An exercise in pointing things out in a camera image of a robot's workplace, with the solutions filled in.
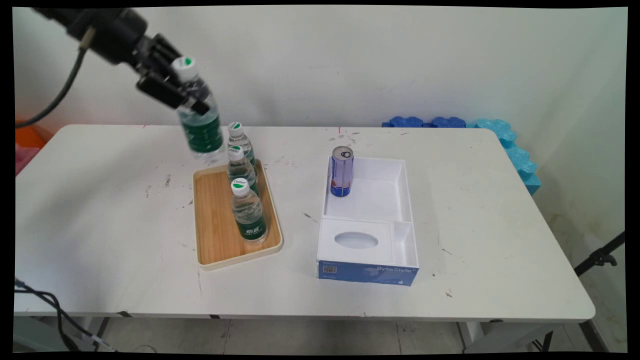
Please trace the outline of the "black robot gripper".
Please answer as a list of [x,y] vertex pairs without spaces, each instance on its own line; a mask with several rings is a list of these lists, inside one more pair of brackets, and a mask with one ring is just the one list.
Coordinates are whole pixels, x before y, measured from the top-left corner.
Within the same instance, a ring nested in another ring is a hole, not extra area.
[[[172,64],[183,56],[161,33],[146,35],[147,21],[132,8],[104,8],[94,15],[94,52],[110,64],[128,64],[142,74],[135,85],[147,96],[177,110],[189,109],[200,116],[211,106],[190,95],[171,76]],[[146,74],[156,71],[160,74]]]

